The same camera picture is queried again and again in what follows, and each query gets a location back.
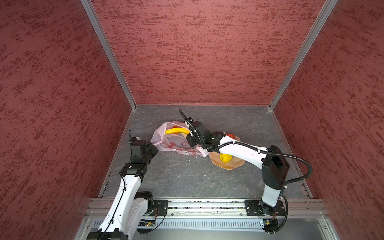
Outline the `yellow fake lemon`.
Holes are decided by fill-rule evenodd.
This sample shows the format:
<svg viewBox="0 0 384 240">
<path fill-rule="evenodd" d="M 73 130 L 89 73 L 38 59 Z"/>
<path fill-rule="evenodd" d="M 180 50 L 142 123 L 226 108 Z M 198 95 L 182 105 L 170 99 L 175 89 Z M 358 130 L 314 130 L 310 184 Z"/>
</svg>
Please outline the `yellow fake lemon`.
<svg viewBox="0 0 384 240">
<path fill-rule="evenodd" d="M 233 156 L 228 154 L 220 154 L 220 160 L 223 163 L 229 163 L 233 159 Z"/>
</svg>

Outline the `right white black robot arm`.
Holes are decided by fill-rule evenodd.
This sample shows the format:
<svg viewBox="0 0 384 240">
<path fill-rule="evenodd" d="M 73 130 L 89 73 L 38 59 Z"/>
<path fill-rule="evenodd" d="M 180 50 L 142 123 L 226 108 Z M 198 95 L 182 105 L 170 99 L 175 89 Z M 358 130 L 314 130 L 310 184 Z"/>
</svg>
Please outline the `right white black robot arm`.
<svg viewBox="0 0 384 240">
<path fill-rule="evenodd" d="M 270 215 L 276 210 L 278 200 L 283 195 L 290 168 L 279 148 L 252 146 L 233 139 L 225 133 L 211 133 L 202 123 L 195 122 L 191 118 L 185 123 L 190 131 L 187 140 L 193 147 L 199 145 L 209 153 L 236 157 L 261 169 L 265 188 L 259 203 L 260 212 Z"/>
</svg>

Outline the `yellow fake banana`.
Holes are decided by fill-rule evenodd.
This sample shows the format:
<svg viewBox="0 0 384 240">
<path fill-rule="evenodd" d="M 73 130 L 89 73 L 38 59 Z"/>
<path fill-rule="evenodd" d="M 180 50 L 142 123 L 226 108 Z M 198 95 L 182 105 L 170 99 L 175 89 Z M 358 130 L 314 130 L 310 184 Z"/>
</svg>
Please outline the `yellow fake banana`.
<svg viewBox="0 0 384 240">
<path fill-rule="evenodd" d="M 185 128 L 172 128 L 165 131 L 166 135 L 170 134 L 185 134 L 188 135 L 190 133 L 190 130 Z"/>
</svg>

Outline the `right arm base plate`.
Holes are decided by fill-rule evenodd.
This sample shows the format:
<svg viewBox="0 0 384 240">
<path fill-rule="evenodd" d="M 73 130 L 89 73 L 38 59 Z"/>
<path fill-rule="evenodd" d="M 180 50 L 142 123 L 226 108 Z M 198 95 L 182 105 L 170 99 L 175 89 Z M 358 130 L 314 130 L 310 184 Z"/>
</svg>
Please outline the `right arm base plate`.
<svg viewBox="0 0 384 240">
<path fill-rule="evenodd" d="M 271 207 L 262 200 L 246 200 L 245 209 L 247 216 L 282 217 L 286 214 L 282 201 L 277 201 L 276 206 Z"/>
</svg>

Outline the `pink plastic bag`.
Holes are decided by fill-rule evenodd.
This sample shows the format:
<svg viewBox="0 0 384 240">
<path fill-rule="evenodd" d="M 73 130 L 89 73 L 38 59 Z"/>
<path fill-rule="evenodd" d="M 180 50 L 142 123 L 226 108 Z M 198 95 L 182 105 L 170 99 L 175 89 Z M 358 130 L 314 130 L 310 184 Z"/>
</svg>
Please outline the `pink plastic bag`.
<svg viewBox="0 0 384 240">
<path fill-rule="evenodd" d="M 188 156 L 202 156 L 206 157 L 209 153 L 204 150 L 201 146 L 197 145 L 196 147 L 191 147 L 186 139 L 187 135 L 185 134 L 170 134 L 166 135 L 165 131 L 172 128 L 185 128 L 188 129 L 185 123 L 181 122 L 166 122 L 158 127 L 150 142 L 160 151 L 160 152 L 175 152 L 181 155 Z"/>
</svg>

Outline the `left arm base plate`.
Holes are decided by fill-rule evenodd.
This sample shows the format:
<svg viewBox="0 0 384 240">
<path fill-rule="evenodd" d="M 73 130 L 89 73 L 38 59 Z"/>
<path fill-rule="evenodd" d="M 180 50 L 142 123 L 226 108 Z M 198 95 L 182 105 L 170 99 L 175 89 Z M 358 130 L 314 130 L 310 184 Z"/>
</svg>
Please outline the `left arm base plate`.
<svg viewBox="0 0 384 240">
<path fill-rule="evenodd" d="M 168 200 L 154 200 L 154 209 L 150 216 L 166 216 L 168 211 Z"/>
</svg>

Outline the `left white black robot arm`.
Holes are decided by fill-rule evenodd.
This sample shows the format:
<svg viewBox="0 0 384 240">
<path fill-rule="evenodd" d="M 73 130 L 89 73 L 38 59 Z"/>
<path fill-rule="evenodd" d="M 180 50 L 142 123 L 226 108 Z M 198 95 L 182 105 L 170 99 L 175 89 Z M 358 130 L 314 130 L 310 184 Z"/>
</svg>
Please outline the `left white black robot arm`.
<svg viewBox="0 0 384 240">
<path fill-rule="evenodd" d="M 119 173 L 118 193 L 104 221 L 96 232 L 88 234 L 88 240 L 131 240 L 143 216 L 155 209 L 152 193 L 138 190 L 159 150 L 138 137 L 130 138 L 130 147 L 130 161 Z"/>
</svg>

